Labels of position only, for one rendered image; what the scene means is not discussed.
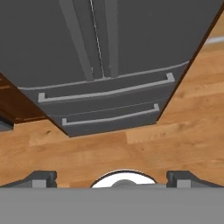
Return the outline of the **dark brown wooden cabinet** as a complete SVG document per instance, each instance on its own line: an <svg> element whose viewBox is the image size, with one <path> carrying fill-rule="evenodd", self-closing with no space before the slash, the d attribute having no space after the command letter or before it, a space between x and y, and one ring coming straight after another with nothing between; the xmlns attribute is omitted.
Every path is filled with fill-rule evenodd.
<svg viewBox="0 0 224 224"><path fill-rule="evenodd" d="M0 73L0 116L10 123L46 119L46 115Z"/></svg>

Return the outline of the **dark grey fridge drawer front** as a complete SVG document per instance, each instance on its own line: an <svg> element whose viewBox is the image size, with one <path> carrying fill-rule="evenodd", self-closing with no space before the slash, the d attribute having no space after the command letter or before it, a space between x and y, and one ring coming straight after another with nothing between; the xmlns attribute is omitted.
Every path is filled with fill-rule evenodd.
<svg viewBox="0 0 224 224"><path fill-rule="evenodd" d="M168 99L164 98L164 99L159 99L155 101L138 103L138 104L134 104L130 106L110 108L106 110L98 110L95 112L87 112L84 114L49 115L49 117L69 137L78 137L78 136L104 133L109 131L125 130L125 129L141 127L144 125L156 123L158 118L162 114L162 110L164 109L167 102L168 102ZM148 115L138 115L131 118L125 118L125 119L112 121L112 122L96 122L96 123L88 123L88 124L62 126L62 118L66 118L69 122L78 122L78 121L86 121L86 120L93 120L93 119L109 118L114 116L122 116L122 115L144 111L147 109L152 109L154 103L157 103L159 105L159 108L160 108L159 112L154 112Z"/></svg>
<svg viewBox="0 0 224 224"><path fill-rule="evenodd" d="M87 112L115 109L133 104L152 102L167 98L171 95L176 84L184 74L188 64L186 62L155 69L148 73L135 75L122 75L118 78L105 78L93 82L69 83L67 85L49 86L49 87L22 87L20 91L34 102L47 115L63 116L84 114ZM98 92L106 92L120 88L134 87L155 81L166 79L168 73L173 73L174 83L161 86L147 87L129 93L121 93L108 96L90 97L77 100L49 101L38 103L38 94L45 93L47 97L84 95Z"/></svg>

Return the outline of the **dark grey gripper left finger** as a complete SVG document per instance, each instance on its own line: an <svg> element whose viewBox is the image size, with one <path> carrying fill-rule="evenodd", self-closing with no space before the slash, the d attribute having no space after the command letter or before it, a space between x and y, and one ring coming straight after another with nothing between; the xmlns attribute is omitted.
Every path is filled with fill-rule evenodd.
<svg viewBox="0 0 224 224"><path fill-rule="evenodd" d="M33 171L27 177L0 185L0 188L56 188L56 171Z"/></svg>

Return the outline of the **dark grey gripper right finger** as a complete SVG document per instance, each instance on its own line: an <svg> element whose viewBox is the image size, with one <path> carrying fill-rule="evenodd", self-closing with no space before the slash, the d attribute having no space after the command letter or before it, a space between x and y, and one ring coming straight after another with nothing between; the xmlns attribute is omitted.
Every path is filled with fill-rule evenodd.
<svg viewBox="0 0 224 224"><path fill-rule="evenodd" d="M222 185L197 178L190 171L168 171L166 173L168 182L167 187L171 188L198 188L198 187L218 187Z"/></svg>

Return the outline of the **white round disc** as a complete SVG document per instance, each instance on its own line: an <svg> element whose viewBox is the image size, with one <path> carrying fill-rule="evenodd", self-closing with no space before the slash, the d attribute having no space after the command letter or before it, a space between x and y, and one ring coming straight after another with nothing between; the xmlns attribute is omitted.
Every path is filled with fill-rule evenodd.
<svg viewBox="0 0 224 224"><path fill-rule="evenodd" d="M110 171L106 174L103 174L101 177L99 177L96 181L94 181L91 184L91 188L112 187L121 181L128 182L134 185L157 183L157 181L153 177L141 171L121 169Z"/></svg>

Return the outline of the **dark grey fridge door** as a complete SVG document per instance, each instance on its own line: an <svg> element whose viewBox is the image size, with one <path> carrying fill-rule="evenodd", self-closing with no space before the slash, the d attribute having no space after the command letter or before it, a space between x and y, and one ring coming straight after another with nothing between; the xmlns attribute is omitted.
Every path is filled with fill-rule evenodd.
<svg viewBox="0 0 224 224"><path fill-rule="evenodd" d="M90 0L73 0L94 80L102 77ZM0 73L18 88L87 81L59 0L0 0Z"/></svg>
<svg viewBox="0 0 224 224"><path fill-rule="evenodd" d="M111 76L105 0L92 0L104 75ZM118 76L192 59L224 0L117 0Z"/></svg>

